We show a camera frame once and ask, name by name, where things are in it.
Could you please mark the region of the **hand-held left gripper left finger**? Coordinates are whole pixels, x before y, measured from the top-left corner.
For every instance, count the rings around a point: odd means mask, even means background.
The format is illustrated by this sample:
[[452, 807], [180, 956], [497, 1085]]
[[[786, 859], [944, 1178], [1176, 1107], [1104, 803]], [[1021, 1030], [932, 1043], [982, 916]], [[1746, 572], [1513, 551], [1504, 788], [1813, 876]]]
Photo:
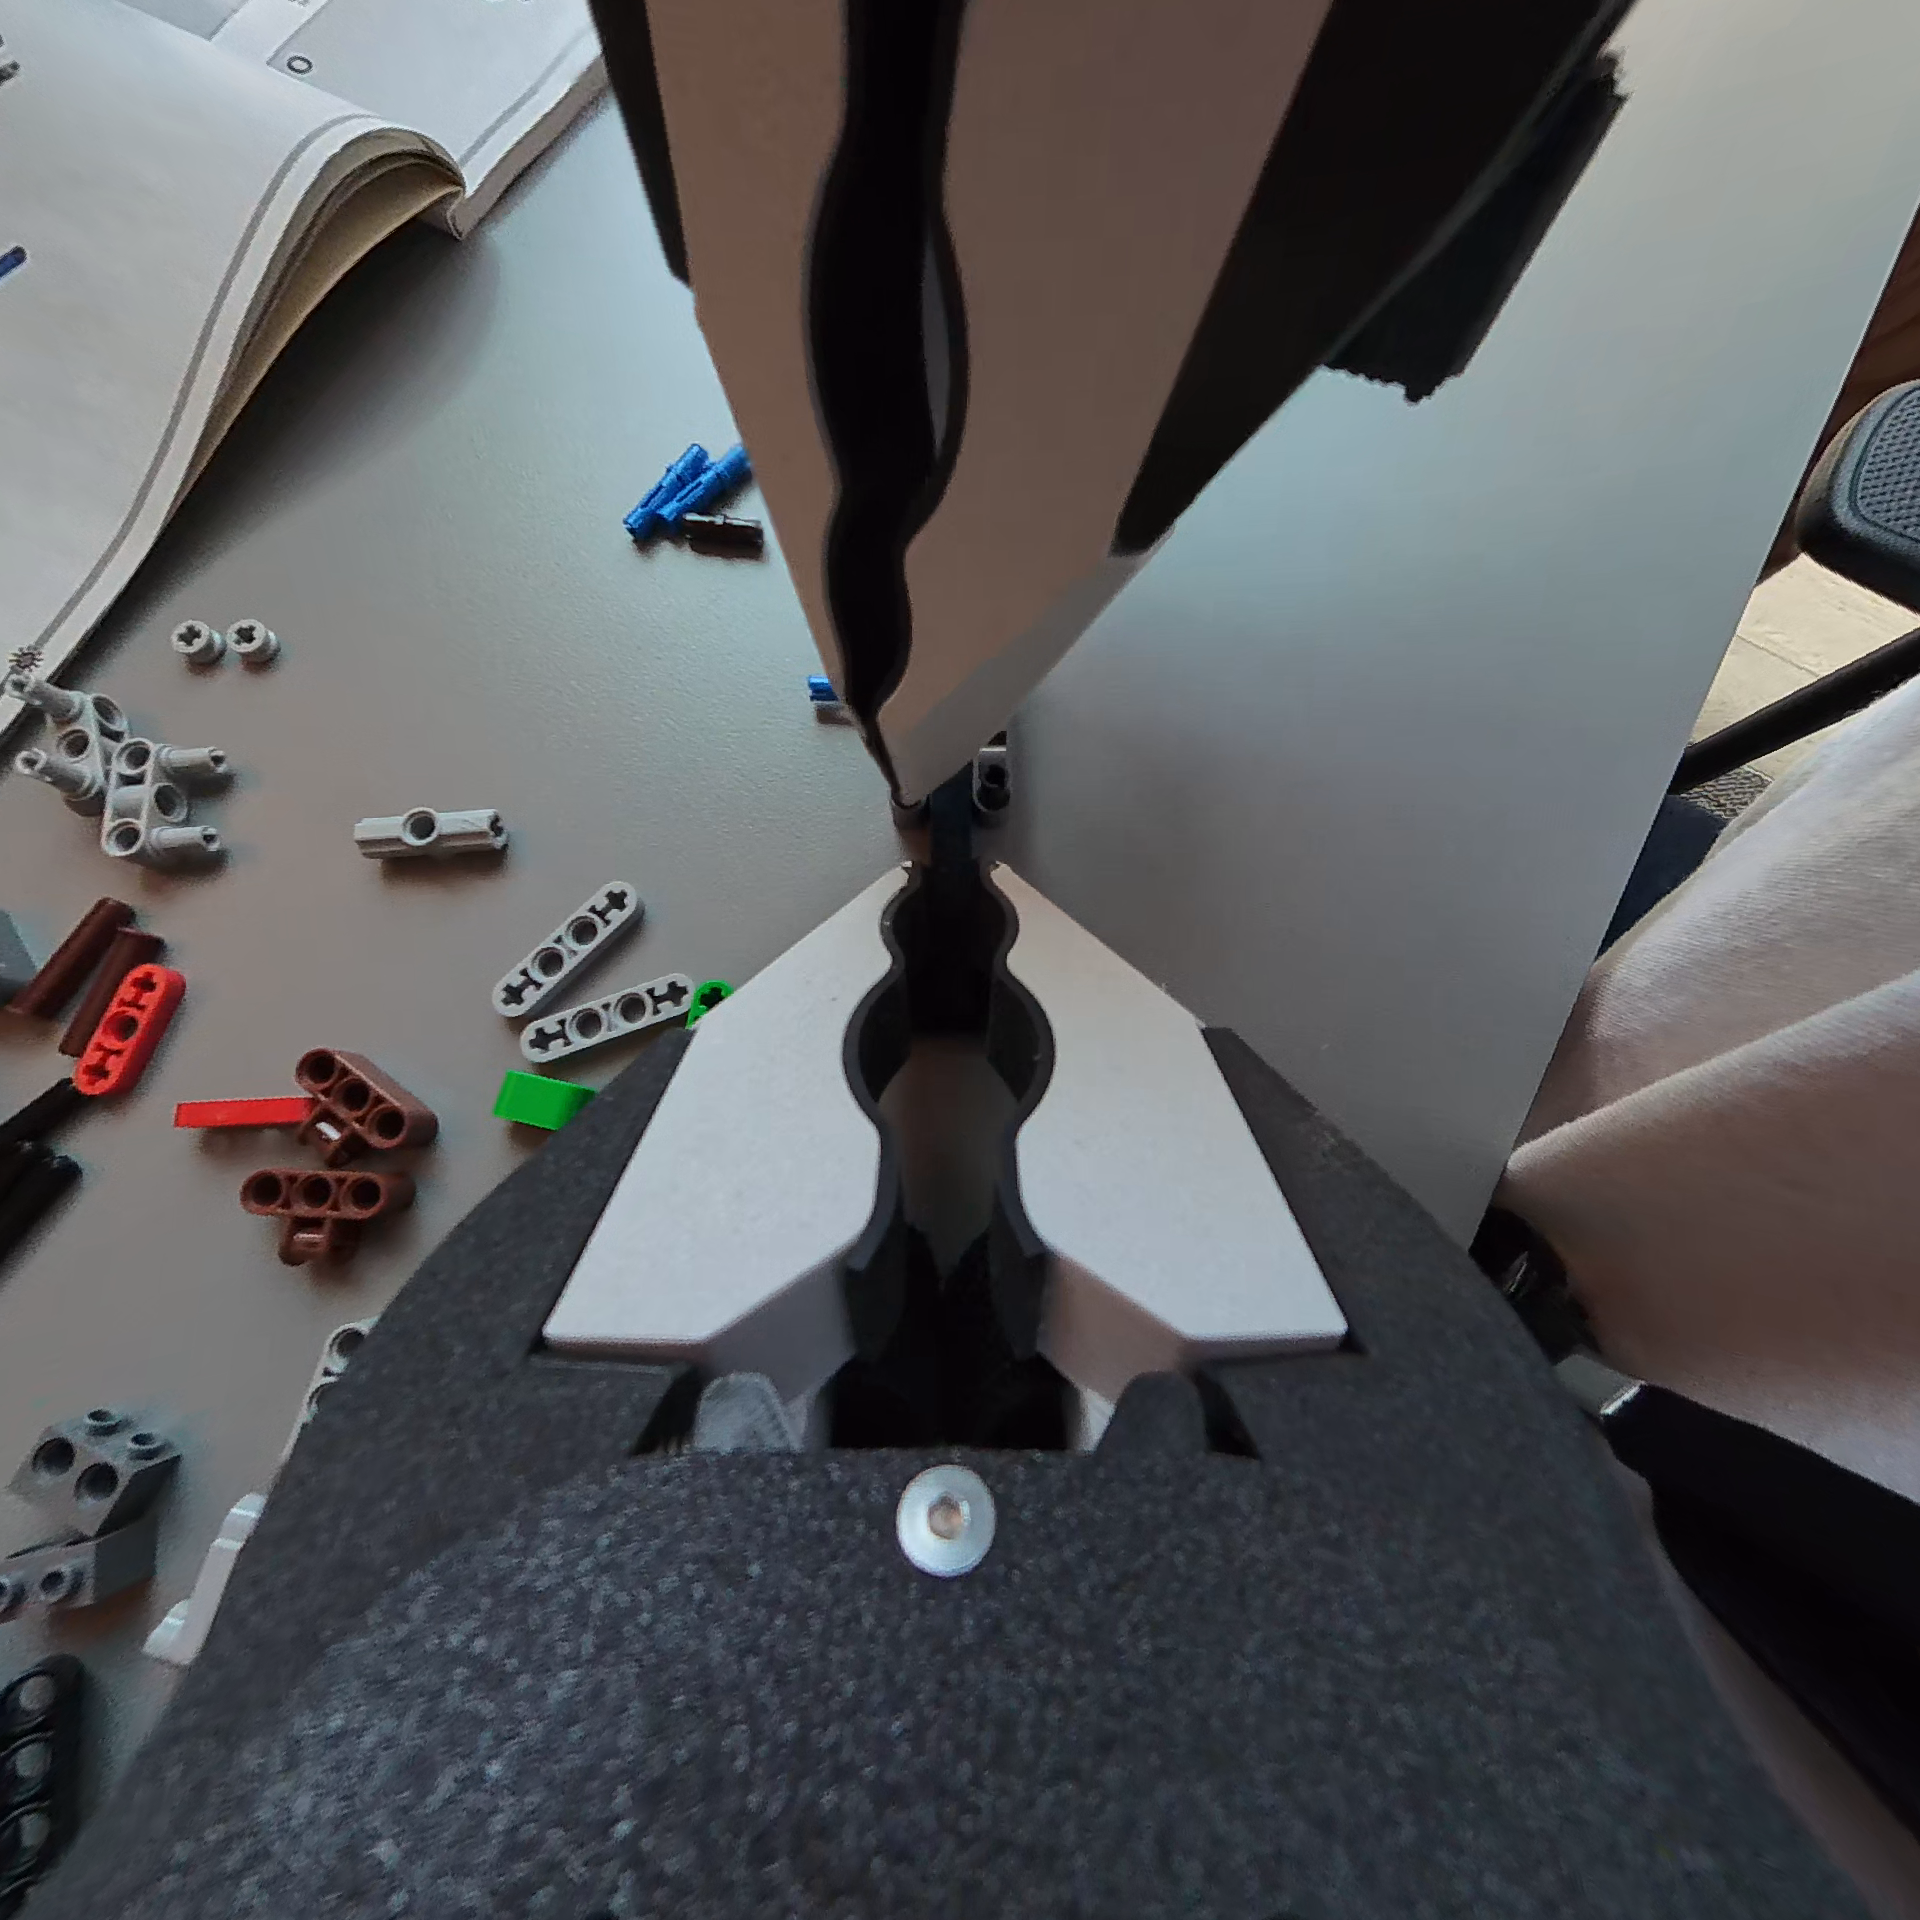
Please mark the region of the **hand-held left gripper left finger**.
[[890, 972], [886, 869], [693, 1030], [543, 1322], [567, 1358], [768, 1376], [783, 1400], [849, 1356], [840, 1261], [879, 1186], [879, 1127], [846, 1063]]

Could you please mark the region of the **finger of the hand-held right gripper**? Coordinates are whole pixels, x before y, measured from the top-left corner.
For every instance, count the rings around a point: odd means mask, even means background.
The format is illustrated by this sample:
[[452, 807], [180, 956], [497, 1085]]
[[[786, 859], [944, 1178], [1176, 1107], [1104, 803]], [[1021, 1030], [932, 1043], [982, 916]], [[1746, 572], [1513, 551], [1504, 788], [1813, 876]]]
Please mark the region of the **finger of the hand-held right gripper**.
[[836, 476], [809, 367], [809, 260], [847, 106], [836, 3], [648, 3], [687, 283], [823, 669], [847, 691], [828, 603]]
[[905, 797], [959, 773], [1141, 570], [1119, 510], [1325, 19], [966, 5], [941, 183], [966, 404], [902, 554]]

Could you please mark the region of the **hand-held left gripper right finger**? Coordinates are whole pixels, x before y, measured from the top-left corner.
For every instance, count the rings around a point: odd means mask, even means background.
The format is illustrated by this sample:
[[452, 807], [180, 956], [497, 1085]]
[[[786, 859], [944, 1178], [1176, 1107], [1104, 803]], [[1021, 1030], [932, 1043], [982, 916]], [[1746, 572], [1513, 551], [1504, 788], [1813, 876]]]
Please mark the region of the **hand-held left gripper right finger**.
[[1010, 867], [991, 884], [1048, 1043], [1014, 1128], [1044, 1358], [1114, 1405], [1141, 1376], [1340, 1348], [1349, 1322], [1207, 1028]]

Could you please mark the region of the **brown angled lego beam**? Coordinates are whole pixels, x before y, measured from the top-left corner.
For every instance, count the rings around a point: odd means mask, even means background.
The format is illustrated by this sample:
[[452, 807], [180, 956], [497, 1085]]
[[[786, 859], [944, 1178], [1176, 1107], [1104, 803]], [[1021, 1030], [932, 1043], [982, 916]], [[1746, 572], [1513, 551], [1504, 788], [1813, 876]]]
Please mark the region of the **brown angled lego beam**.
[[261, 1168], [246, 1175], [238, 1200], [242, 1212], [279, 1224], [280, 1263], [343, 1263], [369, 1223], [414, 1205], [415, 1179], [402, 1171]]
[[294, 1082], [311, 1100], [296, 1138], [328, 1168], [439, 1135], [432, 1108], [364, 1053], [313, 1046], [296, 1060]]

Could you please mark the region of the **grey lego axle connector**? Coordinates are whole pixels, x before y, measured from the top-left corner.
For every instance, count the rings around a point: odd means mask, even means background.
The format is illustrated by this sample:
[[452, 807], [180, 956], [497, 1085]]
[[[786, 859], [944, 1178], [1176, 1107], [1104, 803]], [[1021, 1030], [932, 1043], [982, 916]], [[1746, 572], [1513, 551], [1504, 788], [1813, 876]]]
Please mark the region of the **grey lego axle connector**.
[[351, 824], [361, 858], [400, 862], [421, 858], [492, 858], [508, 847], [509, 829], [492, 807], [409, 807], [367, 815]]

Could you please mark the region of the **light grey lego beam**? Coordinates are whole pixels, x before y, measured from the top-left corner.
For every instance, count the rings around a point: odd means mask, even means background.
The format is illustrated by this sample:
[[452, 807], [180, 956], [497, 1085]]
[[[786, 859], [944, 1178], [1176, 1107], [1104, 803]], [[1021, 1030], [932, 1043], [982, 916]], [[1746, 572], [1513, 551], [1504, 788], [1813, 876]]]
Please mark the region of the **light grey lego beam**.
[[351, 1358], [366, 1346], [374, 1325], [377, 1316], [372, 1315], [340, 1324], [327, 1334], [318, 1372], [303, 1394], [302, 1426], [313, 1422], [327, 1392], [344, 1378], [344, 1372], [351, 1367]]

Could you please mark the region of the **red lego beam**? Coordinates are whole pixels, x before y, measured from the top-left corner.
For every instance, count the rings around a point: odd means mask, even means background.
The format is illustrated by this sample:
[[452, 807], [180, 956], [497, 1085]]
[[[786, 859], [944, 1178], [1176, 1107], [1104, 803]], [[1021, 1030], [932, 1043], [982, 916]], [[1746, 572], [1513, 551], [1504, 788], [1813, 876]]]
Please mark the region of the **red lego beam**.
[[165, 965], [133, 967], [116, 986], [71, 1072], [81, 1096], [129, 1092], [152, 1060], [175, 1008], [185, 975]]

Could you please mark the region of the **lego instruction booklet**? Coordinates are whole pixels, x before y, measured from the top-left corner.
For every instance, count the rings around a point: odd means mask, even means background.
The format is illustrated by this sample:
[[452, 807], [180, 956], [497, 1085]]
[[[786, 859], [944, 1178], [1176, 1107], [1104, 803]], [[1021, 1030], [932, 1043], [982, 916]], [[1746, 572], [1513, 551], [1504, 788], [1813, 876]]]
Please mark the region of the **lego instruction booklet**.
[[584, 3], [4, 3], [1, 643], [85, 644], [294, 331], [608, 83]]

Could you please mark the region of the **dark brown lego tube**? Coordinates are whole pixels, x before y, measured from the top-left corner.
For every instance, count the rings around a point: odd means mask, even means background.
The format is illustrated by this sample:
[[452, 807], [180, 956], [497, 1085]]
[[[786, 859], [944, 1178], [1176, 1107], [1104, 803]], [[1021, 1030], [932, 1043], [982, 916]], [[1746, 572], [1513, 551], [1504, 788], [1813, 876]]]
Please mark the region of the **dark brown lego tube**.
[[77, 1060], [86, 1052], [94, 1030], [118, 994], [125, 975], [161, 956], [165, 940], [159, 934], [135, 925], [118, 928], [60, 1037], [56, 1048], [62, 1056]]
[[56, 1018], [86, 988], [111, 940], [135, 919], [133, 903], [97, 899], [23, 986], [4, 988], [4, 1012], [28, 1020]]

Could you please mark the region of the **white lego piece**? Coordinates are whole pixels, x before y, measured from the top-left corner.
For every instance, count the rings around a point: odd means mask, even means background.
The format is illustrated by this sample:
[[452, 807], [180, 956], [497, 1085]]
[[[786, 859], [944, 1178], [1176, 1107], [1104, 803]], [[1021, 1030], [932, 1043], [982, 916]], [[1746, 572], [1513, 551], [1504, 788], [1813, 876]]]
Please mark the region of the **white lego piece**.
[[174, 1668], [188, 1668], [198, 1660], [238, 1555], [246, 1548], [268, 1502], [264, 1493], [252, 1493], [225, 1510], [204, 1555], [191, 1590], [156, 1623], [141, 1643], [144, 1656]]

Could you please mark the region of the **grey lego pin connector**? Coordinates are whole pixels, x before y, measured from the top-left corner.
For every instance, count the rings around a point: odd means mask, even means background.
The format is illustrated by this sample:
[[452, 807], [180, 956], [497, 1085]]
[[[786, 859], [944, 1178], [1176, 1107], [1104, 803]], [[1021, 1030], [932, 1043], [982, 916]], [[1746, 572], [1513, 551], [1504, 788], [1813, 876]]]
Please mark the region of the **grey lego pin connector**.
[[221, 750], [188, 750], [128, 735], [106, 758], [100, 847], [157, 874], [188, 874], [224, 859], [221, 834], [193, 822], [193, 797], [229, 784]]
[[4, 692], [40, 714], [50, 726], [46, 744], [14, 754], [14, 773], [53, 786], [85, 819], [103, 815], [114, 756], [128, 738], [118, 703], [23, 669], [4, 677]]

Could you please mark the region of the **dark grey lego assembly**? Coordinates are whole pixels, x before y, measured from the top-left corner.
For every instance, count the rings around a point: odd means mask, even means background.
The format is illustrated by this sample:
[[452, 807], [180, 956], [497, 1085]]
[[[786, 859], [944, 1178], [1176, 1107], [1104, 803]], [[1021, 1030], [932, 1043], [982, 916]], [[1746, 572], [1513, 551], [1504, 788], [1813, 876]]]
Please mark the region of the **dark grey lego assembly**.
[[152, 1578], [178, 1444], [100, 1405], [46, 1426], [6, 1482], [39, 1534], [6, 1549], [1, 1619], [76, 1613]]

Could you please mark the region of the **black lego beam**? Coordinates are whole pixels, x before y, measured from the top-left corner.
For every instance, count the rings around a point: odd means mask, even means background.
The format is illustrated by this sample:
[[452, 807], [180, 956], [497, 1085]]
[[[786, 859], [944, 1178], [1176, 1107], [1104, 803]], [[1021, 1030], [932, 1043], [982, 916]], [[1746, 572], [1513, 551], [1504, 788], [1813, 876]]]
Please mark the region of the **black lego beam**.
[[79, 1824], [86, 1675], [53, 1655], [1, 1687], [1, 1916], [53, 1870]]

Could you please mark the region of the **black office chair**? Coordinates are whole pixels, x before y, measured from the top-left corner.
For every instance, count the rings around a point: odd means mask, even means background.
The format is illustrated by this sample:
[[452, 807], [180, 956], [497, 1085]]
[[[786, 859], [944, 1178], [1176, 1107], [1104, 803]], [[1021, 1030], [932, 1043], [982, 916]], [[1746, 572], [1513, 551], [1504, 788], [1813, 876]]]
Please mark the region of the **black office chair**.
[[[1917, 610], [1917, 384], [1885, 390], [1813, 467], [1791, 516], [1800, 554], [1845, 580]], [[1881, 644], [1757, 714], [1688, 744], [1668, 782], [1687, 795], [1790, 747], [1912, 680], [1917, 631]]]

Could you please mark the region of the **person's pale clothing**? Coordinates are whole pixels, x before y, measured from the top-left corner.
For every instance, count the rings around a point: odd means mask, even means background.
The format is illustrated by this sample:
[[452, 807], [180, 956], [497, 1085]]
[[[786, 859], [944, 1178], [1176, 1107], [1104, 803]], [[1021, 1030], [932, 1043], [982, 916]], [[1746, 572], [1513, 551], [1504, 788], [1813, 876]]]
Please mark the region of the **person's pale clothing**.
[[1916, 773], [1903, 688], [1725, 827], [1592, 965], [1495, 1195], [1655, 1392], [1655, 1534], [1874, 1916], [1916, 1916]]

